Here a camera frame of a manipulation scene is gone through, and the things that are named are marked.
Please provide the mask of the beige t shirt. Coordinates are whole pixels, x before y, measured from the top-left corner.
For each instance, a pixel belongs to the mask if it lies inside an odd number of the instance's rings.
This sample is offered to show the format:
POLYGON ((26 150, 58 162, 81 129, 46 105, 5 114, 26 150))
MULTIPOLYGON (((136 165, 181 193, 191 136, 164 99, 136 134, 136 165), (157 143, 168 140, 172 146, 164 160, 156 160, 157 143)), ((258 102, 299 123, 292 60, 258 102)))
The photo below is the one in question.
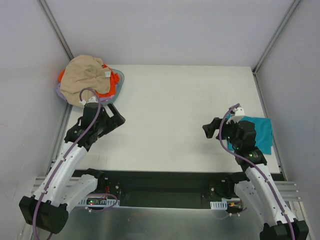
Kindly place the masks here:
POLYGON ((82 107, 82 100, 88 100, 94 94, 105 95, 112 89, 111 69, 105 66, 103 60, 90 55, 79 55, 65 67, 60 81, 60 92, 66 101, 77 107, 82 107))

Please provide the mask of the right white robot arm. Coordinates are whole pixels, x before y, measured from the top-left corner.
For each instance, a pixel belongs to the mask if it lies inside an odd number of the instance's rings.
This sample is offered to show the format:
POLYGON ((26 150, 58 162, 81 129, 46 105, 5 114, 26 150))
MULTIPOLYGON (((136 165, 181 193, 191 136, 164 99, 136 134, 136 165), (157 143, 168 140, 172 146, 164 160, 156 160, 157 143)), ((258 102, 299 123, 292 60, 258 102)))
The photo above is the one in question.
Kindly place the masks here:
POLYGON ((202 126, 211 139, 218 131, 217 140, 227 140, 242 171, 228 174, 221 183, 212 186, 221 198, 238 197, 245 207, 253 210, 262 224, 261 240, 305 240, 309 227, 298 220, 285 203, 271 176, 267 160, 256 146, 256 130, 250 121, 234 122, 216 117, 202 126))

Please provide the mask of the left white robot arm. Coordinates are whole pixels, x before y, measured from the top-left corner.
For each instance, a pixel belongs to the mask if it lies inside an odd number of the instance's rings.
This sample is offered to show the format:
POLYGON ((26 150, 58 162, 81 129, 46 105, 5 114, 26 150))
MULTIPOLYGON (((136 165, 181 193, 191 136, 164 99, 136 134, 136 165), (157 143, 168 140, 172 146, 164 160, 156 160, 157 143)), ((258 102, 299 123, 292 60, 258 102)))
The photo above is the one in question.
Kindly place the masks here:
POLYGON ((125 123, 125 118, 112 103, 107 107, 112 116, 97 102, 85 104, 83 115, 66 133, 59 159, 32 196, 22 197, 19 208, 28 225, 58 234, 66 225, 70 212, 87 195, 107 194, 103 172, 92 168, 71 187, 67 186, 91 146, 125 123))

